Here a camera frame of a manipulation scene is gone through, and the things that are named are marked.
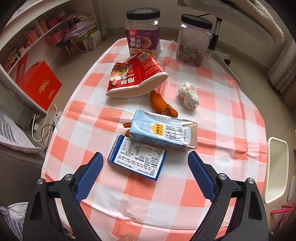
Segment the red box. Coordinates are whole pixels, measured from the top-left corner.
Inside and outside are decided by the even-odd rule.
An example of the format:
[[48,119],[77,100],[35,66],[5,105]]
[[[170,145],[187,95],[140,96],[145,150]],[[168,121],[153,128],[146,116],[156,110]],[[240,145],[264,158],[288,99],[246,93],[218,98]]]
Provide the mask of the red box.
[[45,61],[36,63],[24,76],[23,91],[38,105],[47,110],[62,83],[50,70]]
[[28,54],[29,53],[26,53],[17,64],[17,76],[15,78],[15,82],[21,89],[24,87],[24,76],[28,60]]

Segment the red snack bag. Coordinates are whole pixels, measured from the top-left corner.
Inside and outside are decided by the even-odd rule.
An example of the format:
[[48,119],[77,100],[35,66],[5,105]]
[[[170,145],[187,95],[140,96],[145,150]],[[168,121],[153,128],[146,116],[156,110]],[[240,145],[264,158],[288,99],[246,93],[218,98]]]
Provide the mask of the red snack bag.
[[133,98],[145,95],[168,78],[149,54],[139,52],[124,63],[116,63],[110,75],[107,96]]

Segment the black jar lid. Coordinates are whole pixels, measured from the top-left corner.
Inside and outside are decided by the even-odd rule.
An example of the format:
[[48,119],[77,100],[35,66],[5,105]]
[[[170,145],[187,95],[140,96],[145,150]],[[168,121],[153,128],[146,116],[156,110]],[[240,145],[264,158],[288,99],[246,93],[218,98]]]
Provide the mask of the black jar lid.
[[160,17],[160,10],[150,7],[135,8],[127,11],[126,16],[130,20],[155,19]]
[[204,29],[212,29],[213,26],[213,23],[211,21],[190,14],[182,14],[181,21]]

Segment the clear plastic jar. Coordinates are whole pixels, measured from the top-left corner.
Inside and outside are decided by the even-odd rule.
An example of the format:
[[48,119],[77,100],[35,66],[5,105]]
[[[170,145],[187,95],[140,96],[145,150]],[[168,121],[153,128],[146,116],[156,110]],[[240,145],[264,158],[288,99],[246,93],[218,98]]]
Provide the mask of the clear plastic jar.
[[126,16],[125,29],[130,56],[143,51],[157,58],[160,53],[160,10],[136,8],[127,11]]
[[200,66],[209,47],[212,26],[212,22],[207,19],[182,14],[177,60]]

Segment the blue and white packaging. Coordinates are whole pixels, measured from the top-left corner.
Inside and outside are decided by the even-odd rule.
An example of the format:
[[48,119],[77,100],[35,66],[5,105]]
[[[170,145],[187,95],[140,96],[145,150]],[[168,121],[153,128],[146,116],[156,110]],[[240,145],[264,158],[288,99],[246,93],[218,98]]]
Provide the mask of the blue and white packaging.
[[120,135],[107,160],[156,181],[165,156],[165,150]]
[[192,150],[197,147],[197,123],[137,109],[129,137],[148,144]]

